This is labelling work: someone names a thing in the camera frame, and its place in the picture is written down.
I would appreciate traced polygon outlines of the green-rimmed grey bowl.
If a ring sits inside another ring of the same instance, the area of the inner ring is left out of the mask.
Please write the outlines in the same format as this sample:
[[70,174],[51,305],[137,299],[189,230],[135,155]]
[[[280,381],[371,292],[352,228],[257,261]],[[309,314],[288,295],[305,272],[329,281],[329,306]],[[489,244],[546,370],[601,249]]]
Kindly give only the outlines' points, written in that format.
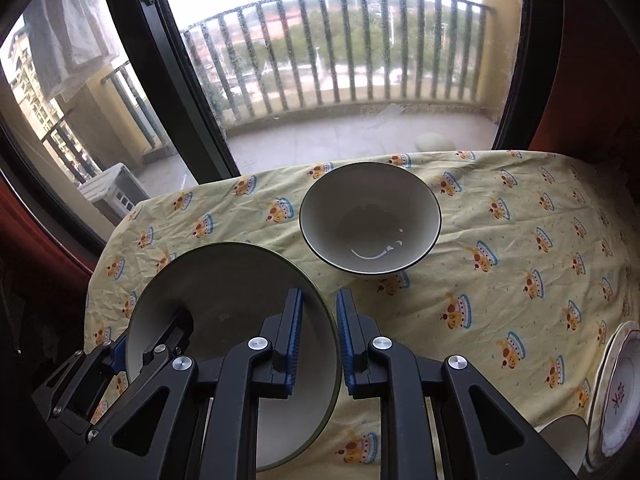
[[258,335],[262,322],[284,308],[292,288],[303,294],[296,381],[292,396],[259,404],[259,471],[279,467],[303,453],[328,423],[341,379],[332,315],[312,281],[269,249],[215,243],[185,252],[158,272],[139,296],[128,325],[126,371],[136,380],[143,353],[160,339],[180,311],[192,316],[188,356],[203,362],[224,356]]

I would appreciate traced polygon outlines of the small white bowl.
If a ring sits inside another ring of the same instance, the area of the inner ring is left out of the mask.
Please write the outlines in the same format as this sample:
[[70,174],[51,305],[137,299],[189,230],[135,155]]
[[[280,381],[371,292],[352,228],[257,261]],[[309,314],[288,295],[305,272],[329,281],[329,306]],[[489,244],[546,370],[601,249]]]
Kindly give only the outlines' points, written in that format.
[[589,430],[585,419],[569,414],[536,428],[574,474],[578,474],[588,448]]

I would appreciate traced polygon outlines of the floral white plate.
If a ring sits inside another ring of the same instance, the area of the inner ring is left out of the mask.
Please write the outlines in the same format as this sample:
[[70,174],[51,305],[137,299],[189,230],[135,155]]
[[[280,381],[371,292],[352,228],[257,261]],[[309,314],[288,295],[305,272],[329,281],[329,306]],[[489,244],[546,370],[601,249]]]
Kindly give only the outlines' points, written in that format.
[[586,464],[604,467],[630,440],[639,420],[639,323],[618,326],[599,365],[588,412]]

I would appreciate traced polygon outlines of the yellow crown-print tablecloth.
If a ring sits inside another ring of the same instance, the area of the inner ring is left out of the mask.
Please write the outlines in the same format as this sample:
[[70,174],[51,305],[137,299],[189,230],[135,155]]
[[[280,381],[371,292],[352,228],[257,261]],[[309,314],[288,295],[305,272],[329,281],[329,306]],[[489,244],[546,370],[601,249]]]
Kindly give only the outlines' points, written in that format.
[[[459,352],[533,424],[588,422],[596,374],[620,324],[639,323],[639,211],[624,180],[539,152],[397,154],[436,195],[432,252],[386,278],[321,261],[299,231],[328,162],[151,198],[122,219],[89,283],[85,346],[126,330],[142,290],[191,249],[244,242],[277,252],[326,302],[348,287],[382,332],[432,359]],[[639,428],[597,478],[639,473]]]

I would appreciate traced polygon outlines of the white air conditioner unit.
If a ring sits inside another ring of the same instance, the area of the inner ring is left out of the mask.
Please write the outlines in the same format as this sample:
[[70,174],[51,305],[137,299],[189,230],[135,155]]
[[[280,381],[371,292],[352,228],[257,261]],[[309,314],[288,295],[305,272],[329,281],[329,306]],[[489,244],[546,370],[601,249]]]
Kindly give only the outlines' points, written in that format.
[[122,162],[79,185],[78,191],[114,226],[138,203],[150,198],[142,183]]

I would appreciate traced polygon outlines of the black-rimmed grey bowl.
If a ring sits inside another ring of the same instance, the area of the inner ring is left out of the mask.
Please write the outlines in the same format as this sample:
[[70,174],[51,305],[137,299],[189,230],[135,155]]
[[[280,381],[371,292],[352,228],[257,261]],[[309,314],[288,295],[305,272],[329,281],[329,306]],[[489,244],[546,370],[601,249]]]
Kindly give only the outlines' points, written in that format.
[[309,249],[335,269],[383,276],[414,266],[432,251],[442,210],[409,170],[353,162],[311,185],[300,203],[299,229]]

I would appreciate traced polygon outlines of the round stone on balcony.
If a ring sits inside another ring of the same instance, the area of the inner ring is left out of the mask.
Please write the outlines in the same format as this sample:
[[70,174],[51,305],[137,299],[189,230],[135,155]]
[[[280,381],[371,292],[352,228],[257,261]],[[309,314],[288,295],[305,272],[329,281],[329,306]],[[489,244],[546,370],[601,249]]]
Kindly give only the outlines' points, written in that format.
[[454,141],[438,133],[421,133],[416,137],[416,149],[420,152],[455,151]]

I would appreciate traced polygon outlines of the red curtain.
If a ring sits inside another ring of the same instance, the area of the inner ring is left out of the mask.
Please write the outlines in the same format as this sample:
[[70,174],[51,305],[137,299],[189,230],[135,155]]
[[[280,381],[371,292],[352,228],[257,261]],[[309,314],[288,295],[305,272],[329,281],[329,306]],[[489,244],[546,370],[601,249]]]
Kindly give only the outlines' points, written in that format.
[[639,159],[639,52],[605,0],[565,0],[558,69],[529,147],[598,166]]

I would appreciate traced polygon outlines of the hanging white laundry cloth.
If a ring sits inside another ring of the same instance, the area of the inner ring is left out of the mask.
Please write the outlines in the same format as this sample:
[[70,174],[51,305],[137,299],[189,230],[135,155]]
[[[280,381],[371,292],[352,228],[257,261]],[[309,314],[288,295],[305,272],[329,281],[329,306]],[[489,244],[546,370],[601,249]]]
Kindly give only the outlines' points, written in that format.
[[47,100],[70,100],[124,53],[105,0],[32,0],[23,18]]

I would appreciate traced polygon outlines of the balcony railing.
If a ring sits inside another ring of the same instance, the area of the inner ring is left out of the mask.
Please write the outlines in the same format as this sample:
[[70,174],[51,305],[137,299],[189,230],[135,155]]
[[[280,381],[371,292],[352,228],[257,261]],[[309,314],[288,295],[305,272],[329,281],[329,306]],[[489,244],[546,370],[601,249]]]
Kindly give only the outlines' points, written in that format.
[[352,103],[472,103],[493,13],[469,0],[262,0],[181,36],[207,104],[235,127]]

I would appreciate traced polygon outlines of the black window frame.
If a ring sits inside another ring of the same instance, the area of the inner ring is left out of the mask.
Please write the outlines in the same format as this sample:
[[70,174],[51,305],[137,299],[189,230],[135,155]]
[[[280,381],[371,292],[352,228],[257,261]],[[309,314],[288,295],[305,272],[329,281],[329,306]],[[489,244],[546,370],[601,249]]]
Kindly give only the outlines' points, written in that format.
[[240,174],[198,81],[168,0],[106,0],[160,122],[200,183]]

